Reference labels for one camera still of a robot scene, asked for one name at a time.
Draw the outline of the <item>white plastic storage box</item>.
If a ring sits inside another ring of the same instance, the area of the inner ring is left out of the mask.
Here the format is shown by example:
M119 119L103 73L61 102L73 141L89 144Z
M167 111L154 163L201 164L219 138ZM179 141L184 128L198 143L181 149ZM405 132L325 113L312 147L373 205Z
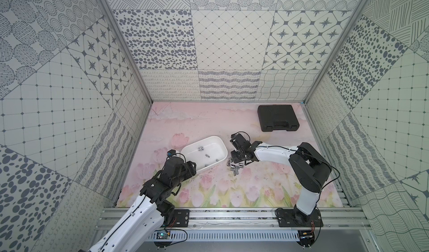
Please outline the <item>white plastic storage box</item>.
M204 151L198 151L200 146L204 147ZM189 144L182 149L181 153L188 161L196 163L197 174L225 161L229 155L224 142L218 136L210 136Z

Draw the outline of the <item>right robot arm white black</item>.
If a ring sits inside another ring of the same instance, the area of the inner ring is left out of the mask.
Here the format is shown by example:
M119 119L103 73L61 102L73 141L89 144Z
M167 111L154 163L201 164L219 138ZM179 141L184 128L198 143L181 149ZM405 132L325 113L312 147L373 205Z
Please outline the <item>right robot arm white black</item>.
M235 149L231 152L234 164L270 161L293 169L302 186L294 212L304 218L313 214L331 172L337 171L307 142L292 147L270 145L261 141L251 143L242 136L242 132L232 134L230 142Z

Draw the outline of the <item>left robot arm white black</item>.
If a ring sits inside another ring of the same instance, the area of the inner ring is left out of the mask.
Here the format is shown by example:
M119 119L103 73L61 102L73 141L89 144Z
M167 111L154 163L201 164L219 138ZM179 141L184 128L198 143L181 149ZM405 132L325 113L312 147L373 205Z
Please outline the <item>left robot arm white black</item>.
M115 226L93 245L90 252L135 252L161 227L174 220L174 205L167 198L177 195L184 181L197 173L197 165L182 154L169 153L162 170L146 181L132 206Z

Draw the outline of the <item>chrome socket pile front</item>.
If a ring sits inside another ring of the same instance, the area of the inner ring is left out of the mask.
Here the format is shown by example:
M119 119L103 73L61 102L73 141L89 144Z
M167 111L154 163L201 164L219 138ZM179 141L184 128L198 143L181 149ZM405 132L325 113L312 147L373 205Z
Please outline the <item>chrome socket pile front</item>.
M243 164L238 164L238 165L230 165L230 170L233 172L234 176L239 175L239 171L240 169L244 168Z

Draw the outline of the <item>black plastic tool case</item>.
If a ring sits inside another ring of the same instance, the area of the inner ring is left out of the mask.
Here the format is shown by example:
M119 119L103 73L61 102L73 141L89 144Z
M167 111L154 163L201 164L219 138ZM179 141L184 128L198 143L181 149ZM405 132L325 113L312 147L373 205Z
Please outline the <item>black plastic tool case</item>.
M292 105L261 105L258 118L262 132L297 131L298 118Z

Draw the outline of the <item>small circuit board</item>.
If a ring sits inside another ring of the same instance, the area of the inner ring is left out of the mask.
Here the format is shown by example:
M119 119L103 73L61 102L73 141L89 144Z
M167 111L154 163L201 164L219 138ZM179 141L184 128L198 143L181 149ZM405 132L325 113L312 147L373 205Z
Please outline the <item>small circuit board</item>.
M156 233L156 239L157 240L168 240L169 239L169 233L167 231L158 231Z

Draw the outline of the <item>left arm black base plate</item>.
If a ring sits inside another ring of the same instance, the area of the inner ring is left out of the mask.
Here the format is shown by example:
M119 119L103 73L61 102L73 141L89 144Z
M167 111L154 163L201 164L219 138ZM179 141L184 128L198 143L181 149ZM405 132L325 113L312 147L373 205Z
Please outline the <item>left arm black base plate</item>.
M171 228L186 228L189 225L190 210L189 209L178 209L174 210L173 213L168 215L168 221L164 227Z

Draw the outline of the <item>aluminium mounting rail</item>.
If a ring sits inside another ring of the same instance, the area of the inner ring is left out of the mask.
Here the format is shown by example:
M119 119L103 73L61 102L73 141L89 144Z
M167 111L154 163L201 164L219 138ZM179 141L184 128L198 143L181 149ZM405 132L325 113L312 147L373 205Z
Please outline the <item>aluminium mounting rail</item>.
M361 208L320 208L324 230L370 229ZM191 208L188 229L270 229L278 228L274 208Z

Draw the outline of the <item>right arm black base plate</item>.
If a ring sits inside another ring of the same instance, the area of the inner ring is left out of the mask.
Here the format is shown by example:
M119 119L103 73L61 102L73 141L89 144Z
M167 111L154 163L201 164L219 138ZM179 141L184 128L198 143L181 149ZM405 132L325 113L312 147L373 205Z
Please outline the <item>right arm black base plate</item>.
M297 208L277 208L274 214L279 227L323 227L324 225L317 208L310 215L302 213Z

